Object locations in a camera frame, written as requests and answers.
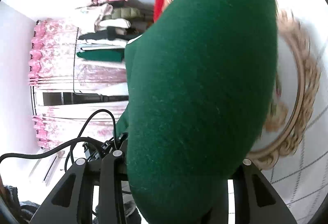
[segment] white strip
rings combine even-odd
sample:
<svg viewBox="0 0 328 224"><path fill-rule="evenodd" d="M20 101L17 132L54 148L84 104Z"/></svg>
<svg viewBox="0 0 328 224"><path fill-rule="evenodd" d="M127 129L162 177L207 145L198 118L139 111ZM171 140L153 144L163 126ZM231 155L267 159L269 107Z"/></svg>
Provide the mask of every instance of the white strip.
<svg viewBox="0 0 328 224"><path fill-rule="evenodd" d="M233 189L233 180L228 180L228 202L228 224L235 224L235 192Z"/></svg>

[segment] person's arm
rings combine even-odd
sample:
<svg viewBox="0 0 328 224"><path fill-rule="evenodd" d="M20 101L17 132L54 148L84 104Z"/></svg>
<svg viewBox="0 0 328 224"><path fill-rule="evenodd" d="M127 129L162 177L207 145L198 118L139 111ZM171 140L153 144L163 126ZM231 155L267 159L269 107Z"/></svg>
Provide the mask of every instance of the person's arm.
<svg viewBox="0 0 328 224"><path fill-rule="evenodd" d="M4 198L6 197L6 189L3 186L1 175L0 175L0 193L2 194L2 197L4 197Z"/></svg>

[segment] pink floral curtain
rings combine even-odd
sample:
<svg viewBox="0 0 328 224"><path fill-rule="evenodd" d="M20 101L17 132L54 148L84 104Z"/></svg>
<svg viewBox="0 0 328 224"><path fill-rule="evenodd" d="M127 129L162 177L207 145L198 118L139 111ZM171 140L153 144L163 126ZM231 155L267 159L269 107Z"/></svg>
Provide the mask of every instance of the pink floral curtain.
<svg viewBox="0 0 328 224"><path fill-rule="evenodd" d="M78 136L87 118L98 109L111 111L117 121L128 101L85 103L62 106L37 106L33 117L38 144L45 148L56 147ZM83 137L106 141L113 136L113 122L109 114L101 112L93 117L83 132Z"/></svg>
<svg viewBox="0 0 328 224"><path fill-rule="evenodd" d="M44 92L73 92L73 63L77 27L68 20L45 20L35 27L30 52L30 85ZM126 82L124 68L84 64L75 57L74 90L96 93L117 83Z"/></svg>

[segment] green fabric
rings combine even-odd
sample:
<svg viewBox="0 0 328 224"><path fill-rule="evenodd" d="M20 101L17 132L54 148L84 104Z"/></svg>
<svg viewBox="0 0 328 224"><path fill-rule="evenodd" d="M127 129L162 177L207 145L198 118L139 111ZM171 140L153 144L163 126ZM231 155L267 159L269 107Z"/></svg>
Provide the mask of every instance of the green fabric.
<svg viewBox="0 0 328 224"><path fill-rule="evenodd" d="M118 19L118 18L131 20L140 17L141 17L141 13L138 8L120 7L120 8L114 8L111 15L104 16L103 20Z"/></svg>
<svg viewBox="0 0 328 224"><path fill-rule="evenodd" d="M126 46L128 178L150 224L194 223L261 133L277 63L275 0L174 0Z"/></svg>
<svg viewBox="0 0 328 224"><path fill-rule="evenodd" d="M85 60L122 62L124 59L124 49L97 49L84 52L77 52L76 55Z"/></svg>

